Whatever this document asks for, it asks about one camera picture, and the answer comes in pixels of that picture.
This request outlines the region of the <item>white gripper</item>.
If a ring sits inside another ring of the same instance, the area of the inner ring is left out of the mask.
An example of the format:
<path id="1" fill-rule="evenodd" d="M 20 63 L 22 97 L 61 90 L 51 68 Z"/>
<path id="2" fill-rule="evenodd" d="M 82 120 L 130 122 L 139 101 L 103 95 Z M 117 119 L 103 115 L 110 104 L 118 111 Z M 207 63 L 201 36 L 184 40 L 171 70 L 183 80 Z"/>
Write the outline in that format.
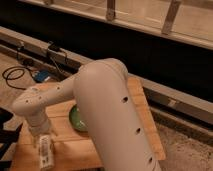
<path id="1" fill-rule="evenodd" d="M 32 136 L 36 137 L 41 134 L 47 134 L 51 131 L 51 121 L 46 118 L 44 121 L 34 123 L 32 120 L 27 120 L 28 130 Z"/>

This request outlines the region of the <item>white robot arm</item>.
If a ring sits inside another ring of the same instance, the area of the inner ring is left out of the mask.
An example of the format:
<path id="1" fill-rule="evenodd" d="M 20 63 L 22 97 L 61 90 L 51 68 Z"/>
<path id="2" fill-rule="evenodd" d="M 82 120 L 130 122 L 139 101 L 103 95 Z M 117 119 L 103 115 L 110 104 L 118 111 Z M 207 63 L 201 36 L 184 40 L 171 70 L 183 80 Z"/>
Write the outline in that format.
<path id="1" fill-rule="evenodd" d="M 28 88 L 12 104 L 32 135 L 47 133 L 47 106 L 75 100 L 106 171 L 161 171 L 118 59 L 94 60 L 46 91 Z"/>

